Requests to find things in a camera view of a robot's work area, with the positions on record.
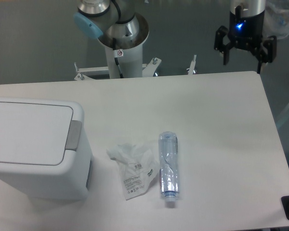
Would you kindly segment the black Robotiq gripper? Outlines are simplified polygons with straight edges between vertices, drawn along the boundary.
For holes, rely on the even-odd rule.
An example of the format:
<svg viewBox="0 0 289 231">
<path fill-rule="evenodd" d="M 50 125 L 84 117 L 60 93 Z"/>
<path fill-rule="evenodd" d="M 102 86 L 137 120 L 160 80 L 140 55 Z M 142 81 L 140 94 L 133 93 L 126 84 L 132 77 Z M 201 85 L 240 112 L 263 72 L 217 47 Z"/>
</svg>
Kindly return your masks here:
<svg viewBox="0 0 289 231">
<path fill-rule="evenodd" d="M 258 60 L 257 74 L 261 72 L 263 64 L 272 63 L 277 53 L 277 37 L 263 38 L 264 11 L 252 16 L 245 16 L 242 9 L 230 12 L 229 30 L 220 26 L 215 33 L 214 49 L 223 55 L 223 65 L 227 65 L 230 50 L 237 49 L 250 51 Z"/>
</svg>

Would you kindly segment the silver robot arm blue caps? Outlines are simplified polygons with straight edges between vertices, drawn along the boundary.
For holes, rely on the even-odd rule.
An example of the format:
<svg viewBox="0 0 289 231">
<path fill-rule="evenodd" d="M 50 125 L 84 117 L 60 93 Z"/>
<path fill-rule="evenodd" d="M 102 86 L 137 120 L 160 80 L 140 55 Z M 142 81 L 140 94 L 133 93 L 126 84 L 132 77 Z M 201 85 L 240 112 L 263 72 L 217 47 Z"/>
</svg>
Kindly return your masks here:
<svg viewBox="0 0 289 231">
<path fill-rule="evenodd" d="M 257 70 L 276 57 L 276 36 L 263 36 L 264 0 L 230 1 L 229 27 L 220 26 L 215 33 L 214 49 L 229 62 L 232 48 L 249 51 L 258 60 Z M 138 37 L 147 36 L 140 25 L 132 0 L 81 0 L 74 14 L 77 27 L 89 38 L 98 39 L 114 49 L 134 47 Z"/>
</svg>

